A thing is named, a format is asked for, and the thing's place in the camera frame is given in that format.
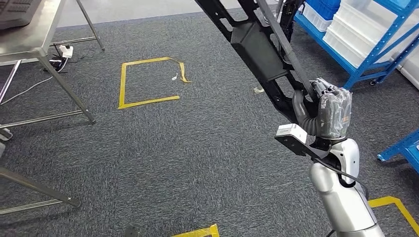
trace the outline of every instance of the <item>blue metal shelf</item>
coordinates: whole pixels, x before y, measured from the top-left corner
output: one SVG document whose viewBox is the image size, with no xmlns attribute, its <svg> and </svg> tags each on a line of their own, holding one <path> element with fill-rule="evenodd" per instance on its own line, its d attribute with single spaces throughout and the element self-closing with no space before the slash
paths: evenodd
<svg viewBox="0 0 419 237">
<path fill-rule="evenodd" d="M 402 15 L 406 9 L 406 7 L 411 2 L 410 0 L 375 0 L 376 3 L 380 4 L 381 6 L 387 8 L 388 10 L 392 11 L 396 15 Z M 416 5 L 412 4 L 413 9 L 418 7 L 418 3 Z"/>
<path fill-rule="evenodd" d="M 378 159 L 386 161 L 397 154 L 404 155 L 419 173 L 419 129 L 378 154 Z"/>
<path fill-rule="evenodd" d="M 332 56 L 349 74 L 350 77 L 346 84 L 343 86 L 346 89 L 350 89 L 354 83 L 362 80 L 374 79 L 377 83 L 382 83 L 386 77 L 394 71 L 397 65 L 403 61 L 413 49 L 419 45 L 419 35 L 411 42 L 411 44 L 398 55 L 393 62 L 375 63 L 383 55 L 388 53 L 391 49 L 401 43 L 408 36 L 413 34 L 419 29 L 419 23 L 411 28 L 407 33 L 401 36 L 392 45 L 384 49 L 388 41 L 393 35 L 399 30 L 406 19 L 412 14 L 412 12 L 419 6 L 419 0 L 374 0 L 378 4 L 386 7 L 390 11 L 397 14 L 396 19 L 390 26 L 388 31 L 384 34 L 378 44 L 372 49 L 371 53 L 365 58 L 364 62 L 355 68 L 346 59 L 339 55 L 333 50 L 327 43 L 323 41 L 324 32 L 319 32 L 302 14 L 296 14 L 294 20 L 302 26 L 307 33 L 330 55 Z M 382 68 L 381 72 L 375 72 L 371 74 L 365 74 L 366 71 L 374 68 Z"/>
</svg>

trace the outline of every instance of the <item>stainless steel table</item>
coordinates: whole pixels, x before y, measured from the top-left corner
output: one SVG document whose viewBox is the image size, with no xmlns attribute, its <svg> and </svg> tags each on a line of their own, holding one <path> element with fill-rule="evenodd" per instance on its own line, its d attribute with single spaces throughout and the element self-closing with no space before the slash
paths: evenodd
<svg viewBox="0 0 419 237">
<path fill-rule="evenodd" d="M 90 28 L 93 31 L 93 37 L 50 43 L 60 19 L 65 0 L 42 0 L 29 25 L 22 28 L 13 28 L 0 32 L 0 63 L 18 60 L 6 81 L 3 90 L 0 93 L 0 103 L 13 79 L 14 74 L 16 73 L 16 70 L 19 67 L 21 60 L 37 58 L 39 62 L 52 74 L 52 76 L 57 80 L 60 86 L 67 92 L 67 94 L 73 99 L 73 101 L 78 105 L 80 110 L 9 124 L 2 124 L 0 125 L 0 132 L 2 135 L 6 133 L 4 128 L 78 115 L 82 113 L 85 114 L 92 123 L 94 123 L 95 119 L 92 114 L 86 109 L 80 99 L 74 94 L 64 79 L 54 70 L 46 58 L 50 45 L 56 44 L 60 45 L 88 40 L 97 40 L 102 50 L 105 49 L 102 42 L 100 41 L 100 38 L 97 36 L 94 26 L 92 25 L 82 3 L 80 0 L 76 1 L 79 4 L 81 11 L 83 12 L 88 24 L 90 25 Z"/>
<path fill-rule="evenodd" d="M 34 122 L 46 121 L 50 119 L 58 119 L 66 116 L 84 114 L 87 116 L 90 122 L 94 123 L 95 119 L 93 115 L 86 109 L 80 99 L 74 94 L 68 84 L 64 79 L 59 75 L 55 69 L 50 65 L 47 54 L 48 48 L 50 45 L 61 45 L 69 44 L 76 42 L 83 42 L 88 40 L 97 40 L 101 49 L 104 50 L 100 38 L 97 36 L 97 33 L 82 5 L 80 0 L 76 0 L 79 4 L 81 11 L 83 12 L 91 30 L 93 31 L 94 36 L 83 39 L 68 40 L 63 42 L 50 43 L 57 27 L 58 21 L 61 16 L 61 12 L 64 7 L 65 0 L 42 0 L 39 5 L 32 21 L 29 25 L 22 28 L 13 28 L 9 30 L 4 30 L 0 32 L 0 63 L 15 61 L 12 72 L 10 73 L 3 89 L 0 92 L 0 103 L 9 87 L 14 74 L 16 73 L 21 61 L 23 59 L 32 59 L 37 58 L 39 62 L 52 74 L 52 76 L 57 80 L 60 86 L 66 91 L 66 93 L 71 97 L 71 99 L 78 105 L 80 108 L 77 111 L 66 112 L 58 115 L 50 115 L 42 118 L 29 119 L 25 121 L 19 121 L 9 124 L 0 125 L 0 134 L 3 135 L 6 140 L 11 137 L 11 133 L 6 130 L 6 128 L 30 124 Z M 0 152 L 4 150 L 4 145 L 0 143 Z M 33 204 L 28 204 L 19 207 L 13 207 L 8 209 L 0 210 L 0 215 L 8 214 L 16 211 L 32 209 L 41 206 L 48 206 L 58 203 L 67 203 L 72 206 L 80 206 L 80 202 L 76 199 L 72 199 L 58 191 L 50 189 L 41 184 L 37 184 L 32 180 L 29 180 L 19 174 L 13 173 L 3 167 L 0 167 L 0 177 L 6 178 L 15 183 L 21 184 L 27 188 L 40 192 L 42 194 L 48 195 L 54 199 L 49 201 L 43 201 Z"/>
</svg>

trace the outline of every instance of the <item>plastic wrap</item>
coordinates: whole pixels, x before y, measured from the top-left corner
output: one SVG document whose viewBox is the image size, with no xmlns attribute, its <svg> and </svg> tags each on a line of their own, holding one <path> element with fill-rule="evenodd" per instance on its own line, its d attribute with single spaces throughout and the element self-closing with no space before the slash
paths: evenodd
<svg viewBox="0 0 419 237">
<path fill-rule="evenodd" d="M 346 135 L 351 121 L 352 93 L 344 88 L 334 88 L 320 98 L 317 116 L 318 132 L 326 139 L 339 139 Z"/>
</svg>

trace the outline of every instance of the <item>floor marking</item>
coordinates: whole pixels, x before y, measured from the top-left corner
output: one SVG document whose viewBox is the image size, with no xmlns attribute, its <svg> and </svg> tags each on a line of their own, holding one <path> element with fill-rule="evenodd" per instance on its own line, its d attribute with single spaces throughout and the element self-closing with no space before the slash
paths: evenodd
<svg viewBox="0 0 419 237">
<path fill-rule="evenodd" d="M 180 67 L 180 79 L 184 83 L 190 83 L 191 82 L 191 81 L 188 81 L 185 77 L 185 64 L 183 62 L 180 62 L 180 61 L 178 61 L 176 59 L 173 59 L 173 58 L 162 57 L 162 58 L 152 58 L 152 59 L 139 60 L 139 61 L 135 61 L 135 62 L 122 63 L 122 67 L 121 67 L 121 88 L 120 88 L 120 93 L 119 93 L 118 109 L 125 109 L 125 108 L 138 106 L 138 105 L 145 105 L 145 104 L 150 104 L 150 103 L 180 99 L 180 97 L 178 95 L 175 95 L 175 96 L 169 96 L 169 97 L 164 97 L 164 98 L 159 98 L 159 99 L 150 99 L 150 100 L 145 100 L 145 101 L 140 101 L 140 102 L 134 102 L 134 103 L 129 103 L 129 104 L 125 103 L 126 67 L 131 66 L 131 65 L 142 64 L 142 63 L 154 63 L 154 62 L 160 62 L 160 61 L 166 61 L 166 60 L 172 60 L 172 61 L 177 62 L 179 64 L 179 67 Z"/>
<path fill-rule="evenodd" d="M 392 196 L 381 197 L 373 200 L 369 200 L 368 204 L 371 207 L 386 206 L 390 204 L 395 204 L 396 207 L 400 210 L 402 215 L 406 218 L 409 224 L 412 226 L 413 230 L 416 232 L 416 235 L 419 236 L 419 225 L 413 219 L 412 215 L 407 211 L 402 201 L 398 198 Z"/>
<path fill-rule="evenodd" d="M 172 237 L 220 237 L 220 235 L 218 234 L 217 224 L 213 224 L 212 226 L 205 229 L 191 231 Z"/>
</svg>

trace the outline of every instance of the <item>gray carpet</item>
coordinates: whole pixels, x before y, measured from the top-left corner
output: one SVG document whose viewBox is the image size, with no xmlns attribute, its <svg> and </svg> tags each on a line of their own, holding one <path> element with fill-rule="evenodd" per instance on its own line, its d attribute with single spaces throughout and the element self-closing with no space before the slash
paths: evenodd
<svg viewBox="0 0 419 237">
<path fill-rule="evenodd" d="M 273 138 L 288 121 L 203 13 L 97 25 L 95 42 L 75 45 L 63 74 L 94 113 L 13 128 L 1 165 L 79 198 L 1 217 L 4 236 L 122 236 L 128 225 L 160 237 L 217 223 L 222 237 L 325 236 L 330 226 L 308 178 L 311 161 Z M 57 40 L 89 36 L 62 28 Z M 343 84 L 348 74 L 296 27 L 293 47 L 311 78 Z M 118 110 L 121 63 L 169 56 L 185 62 L 184 84 L 171 61 L 129 66 L 126 101 L 180 100 Z M 10 68 L 2 67 L 0 75 Z M 25 64 L 7 96 L 49 77 Z M 419 91 L 400 73 L 384 84 L 353 87 L 349 137 L 361 150 L 360 178 L 371 198 L 402 200 L 419 222 L 419 175 L 402 157 L 376 155 L 419 126 Z M 2 123 L 75 108 L 54 81 L 0 107 Z M 45 200 L 1 180 L 2 207 Z M 375 208 L 386 236 L 416 236 L 396 206 Z"/>
</svg>

